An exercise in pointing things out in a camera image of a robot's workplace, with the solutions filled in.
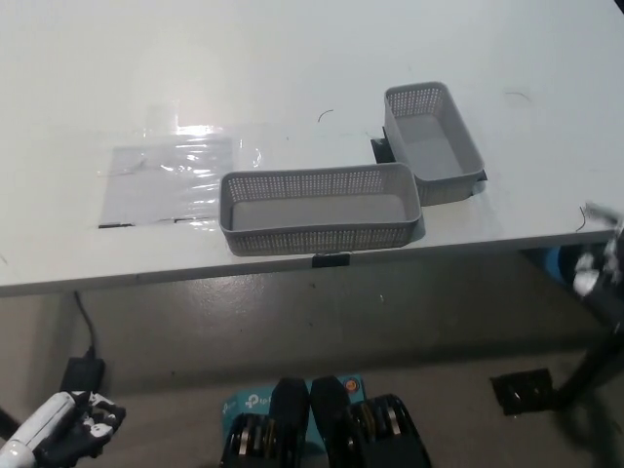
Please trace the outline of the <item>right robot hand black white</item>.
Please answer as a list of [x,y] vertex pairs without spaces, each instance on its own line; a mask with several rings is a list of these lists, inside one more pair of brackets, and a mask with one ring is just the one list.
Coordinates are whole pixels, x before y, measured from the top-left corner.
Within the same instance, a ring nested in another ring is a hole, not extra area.
[[600,254],[583,253],[574,267],[573,289],[581,296],[597,292],[599,288],[623,288],[623,213],[587,202],[582,210],[585,217],[604,221],[612,234]]

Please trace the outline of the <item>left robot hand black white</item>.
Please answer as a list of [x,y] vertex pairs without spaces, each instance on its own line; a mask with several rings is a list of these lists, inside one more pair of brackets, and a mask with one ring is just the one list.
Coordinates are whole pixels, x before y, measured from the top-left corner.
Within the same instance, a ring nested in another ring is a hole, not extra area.
[[75,467],[82,458],[97,458],[127,415],[99,393],[58,392],[55,397],[62,407],[34,450],[39,467]]

